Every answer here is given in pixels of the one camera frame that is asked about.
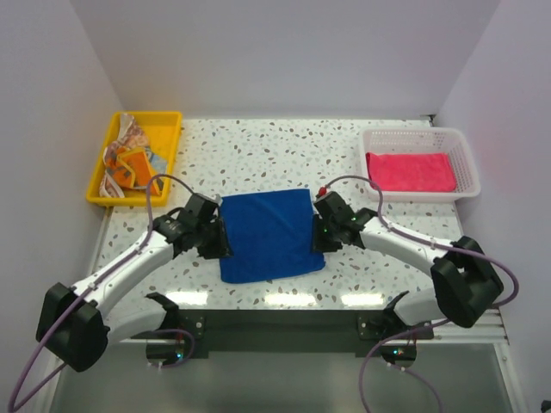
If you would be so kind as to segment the blue towel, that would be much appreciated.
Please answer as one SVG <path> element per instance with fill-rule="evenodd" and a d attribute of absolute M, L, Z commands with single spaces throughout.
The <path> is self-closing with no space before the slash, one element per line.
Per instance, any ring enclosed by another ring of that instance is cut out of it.
<path fill-rule="evenodd" d="M 220 259 L 220 278 L 248 284 L 309 274 L 325 267 L 312 251 L 313 205 L 307 188 L 235 194 L 222 199 L 232 256 Z"/>

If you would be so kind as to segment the pink microfiber towel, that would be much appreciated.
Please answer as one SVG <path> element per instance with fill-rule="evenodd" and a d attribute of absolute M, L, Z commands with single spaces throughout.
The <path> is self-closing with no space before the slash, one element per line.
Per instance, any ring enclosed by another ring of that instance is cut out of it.
<path fill-rule="evenodd" d="M 455 173 L 445 153 L 381 154 L 367 152 L 368 177 L 382 191 L 448 193 Z"/>

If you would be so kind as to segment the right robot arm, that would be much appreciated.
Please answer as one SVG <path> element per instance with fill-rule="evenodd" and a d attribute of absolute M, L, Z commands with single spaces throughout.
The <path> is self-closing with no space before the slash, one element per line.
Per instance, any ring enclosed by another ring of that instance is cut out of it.
<path fill-rule="evenodd" d="M 391 256 L 430 277 L 431 287 L 402 292 L 387 305 L 383 326 L 390 336 L 403 337 L 414 326 L 439 319 L 470 328 L 504 291 L 487 256 L 470 237 L 443 240 L 383 222 L 369 208 L 355 212 L 333 191 L 319 195 L 313 207 L 314 251 L 336 252 L 350 245 Z"/>

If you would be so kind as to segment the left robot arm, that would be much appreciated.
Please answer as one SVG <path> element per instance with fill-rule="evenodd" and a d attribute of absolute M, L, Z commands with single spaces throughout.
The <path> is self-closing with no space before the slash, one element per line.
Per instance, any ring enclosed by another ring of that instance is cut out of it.
<path fill-rule="evenodd" d="M 232 255 L 221 203 L 192 194 L 185 206 L 150 218 L 146 232 L 104 268 L 70 287 L 50 287 L 37 341 L 76 372 L 92 367 L 115 339 L 105 323 L 108 314 L 145 277 L 188 250 L 204 259 Z"/>

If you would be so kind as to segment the white orange patterned towel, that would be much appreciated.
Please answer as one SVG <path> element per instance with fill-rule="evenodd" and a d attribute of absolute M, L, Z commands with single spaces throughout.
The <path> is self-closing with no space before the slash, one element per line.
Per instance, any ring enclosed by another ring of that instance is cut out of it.
<path fill-rule="evenodd" d="M 103 177 L 99 195 L 124 198 L 125 190 L 145 191 L 148 182 L 157 174 L 165 173 L 167 160 L 152 150 L 151 139 L 135 117 L 120 115 L 117 138 L 102 153 Z"/>

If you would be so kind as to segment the yellow plastic bin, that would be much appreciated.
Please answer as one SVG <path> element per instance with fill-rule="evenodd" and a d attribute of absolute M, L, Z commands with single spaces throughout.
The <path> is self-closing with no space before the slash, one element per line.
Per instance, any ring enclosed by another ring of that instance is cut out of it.
<path fill-rule="evenodd" d="M 166 172 L 160 175 L 172 173 L 176 162 L 176 150 L 182 133 L 183 115 L 180 112 L 130 111 L 115 113 L 105 134 L 102 149 L 96 161 L 96 166 L 86 193 L 88 202 L 102 207 L 142 207 L 146 203 L 145 191 L 125 190 L 124 198 L 101 197 L 98 192 L 105 170 L 102 163 L 102 153 L 107 145 L 117 138 L 120 115 L 123 113 L 128 113 L 135 117 L 136 121 L 151 139 L 152 150 L 167 160 Z"/>

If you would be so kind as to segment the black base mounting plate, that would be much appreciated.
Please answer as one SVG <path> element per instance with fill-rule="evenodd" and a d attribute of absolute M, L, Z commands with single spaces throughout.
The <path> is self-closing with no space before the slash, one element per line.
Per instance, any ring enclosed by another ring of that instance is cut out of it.
<path fill-rule="evenodd" d="M 213 352 L 352 353 L 410 328 L 389 310 L 180 310 L 162 324 L 194 336 L 195 358 Z"/>

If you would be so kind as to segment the white perforated plastic basket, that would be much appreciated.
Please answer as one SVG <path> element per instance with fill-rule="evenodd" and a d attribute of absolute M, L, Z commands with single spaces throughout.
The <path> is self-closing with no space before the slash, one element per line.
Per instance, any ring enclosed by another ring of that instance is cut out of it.
<path fill-rule="evenodd" d="M 452 128 L 366 127 L 358 135 L 360 175 L 368 177 L 367 154 L 428 155 L 442 153 L 448 157 L 455 178 L 452 191 L 385 191 L 387 201 L 450 203 L 462 198 L 473 198 L 480 193 L 480 179 L 474 158 L 464 135 Z"/>

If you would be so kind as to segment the aluminium extrusion rail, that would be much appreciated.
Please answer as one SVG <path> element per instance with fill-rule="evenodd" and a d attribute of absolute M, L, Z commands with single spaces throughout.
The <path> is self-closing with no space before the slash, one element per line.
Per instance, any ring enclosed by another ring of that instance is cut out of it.
<path fill-rule="evenodd" d="M 447 344 L 508 344 L 500 310 L 486 311 L 471 328 L 447 323 L 433 329 L 434 339 Z"/>

